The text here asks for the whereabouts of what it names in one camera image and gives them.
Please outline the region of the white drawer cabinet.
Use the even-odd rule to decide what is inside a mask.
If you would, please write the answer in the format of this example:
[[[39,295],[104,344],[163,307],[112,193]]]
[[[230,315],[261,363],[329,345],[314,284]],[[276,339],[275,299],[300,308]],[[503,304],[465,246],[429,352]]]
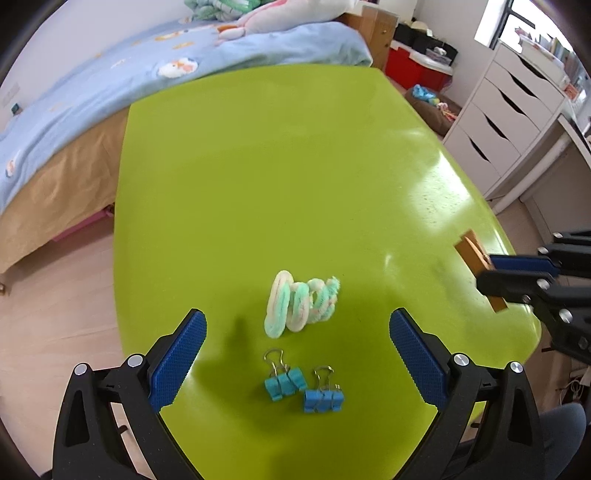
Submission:
[[[444,146],[494,205],[551,152],[575,118],[571,101],[542,69],[499,43]]]

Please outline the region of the white pink plush toy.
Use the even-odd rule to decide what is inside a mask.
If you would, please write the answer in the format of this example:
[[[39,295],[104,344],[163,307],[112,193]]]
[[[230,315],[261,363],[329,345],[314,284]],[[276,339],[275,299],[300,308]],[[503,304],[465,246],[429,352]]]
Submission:
[[[235,23],[218,26],[222,40],[246,35],[283,32],[297,26],[330,22],[356,7],[349,0],[284,0],[256,8]]]

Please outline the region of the brown basket with toys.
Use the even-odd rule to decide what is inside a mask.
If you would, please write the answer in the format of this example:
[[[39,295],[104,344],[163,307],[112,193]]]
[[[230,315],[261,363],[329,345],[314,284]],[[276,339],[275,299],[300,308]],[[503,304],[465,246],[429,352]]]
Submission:
[[[462,110],[461,106],[445,95],[419,84],[409,89],[405,98],[440,137],[448,134]]]

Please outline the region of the green white fuzzy scrunchie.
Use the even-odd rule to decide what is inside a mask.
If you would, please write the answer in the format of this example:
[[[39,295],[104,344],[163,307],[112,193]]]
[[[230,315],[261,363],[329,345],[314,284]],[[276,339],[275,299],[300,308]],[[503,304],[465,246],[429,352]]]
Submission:
[[[273,279],[267,300],[263,329],[272,339],[280,338],[284,330],[297,333],[305,326],[328,321],[335,313],[341,282],[313,278],[307,282],[294,281],[290,271],[281,270]]]

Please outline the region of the wooden clothespin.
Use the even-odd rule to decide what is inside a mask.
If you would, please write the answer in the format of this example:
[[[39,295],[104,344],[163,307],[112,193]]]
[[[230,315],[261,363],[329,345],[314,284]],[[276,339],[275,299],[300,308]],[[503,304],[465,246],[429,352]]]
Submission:
[[[455,249],[475,278],[485,271],[494,269],[488,253],[473,230],[468,230],[461,236]]]

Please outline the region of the green plush toy pile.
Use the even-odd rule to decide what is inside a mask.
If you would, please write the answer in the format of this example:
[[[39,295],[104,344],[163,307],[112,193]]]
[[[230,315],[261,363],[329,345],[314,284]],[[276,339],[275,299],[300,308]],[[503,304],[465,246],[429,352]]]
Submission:
[[[184,0],[193,20],[233,21],[266,4],[262,0]]]

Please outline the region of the red storage box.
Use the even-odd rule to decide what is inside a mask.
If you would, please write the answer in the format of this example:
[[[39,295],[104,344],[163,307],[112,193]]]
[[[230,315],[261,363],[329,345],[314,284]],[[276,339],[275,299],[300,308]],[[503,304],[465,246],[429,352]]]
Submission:
[[[436,92],[453,82],[454,70],[396,40],[391,42],[386,75],[406,90],[421,85]]]

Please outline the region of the dark blue binder clip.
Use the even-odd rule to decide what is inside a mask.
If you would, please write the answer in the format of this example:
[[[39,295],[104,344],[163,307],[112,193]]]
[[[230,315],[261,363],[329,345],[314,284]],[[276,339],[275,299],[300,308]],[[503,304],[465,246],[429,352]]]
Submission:
[[[304,391],[304,413],[327,413],[342,410],[345,395],[341,386],[332,383],[332,366],[324,365],[315,368],[315,387]]]

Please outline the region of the light blue binder clip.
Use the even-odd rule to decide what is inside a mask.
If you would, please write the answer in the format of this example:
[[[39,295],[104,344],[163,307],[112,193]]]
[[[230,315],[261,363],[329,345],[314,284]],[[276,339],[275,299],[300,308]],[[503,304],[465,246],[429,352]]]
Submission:
[[[283,349],[267,350],[263,354],[263,361],[271,367],[270,375],[264,380],[263,385],[273,402],[304,392],[308,388],[307,380],[301,369],[291,368],[284,361]]]

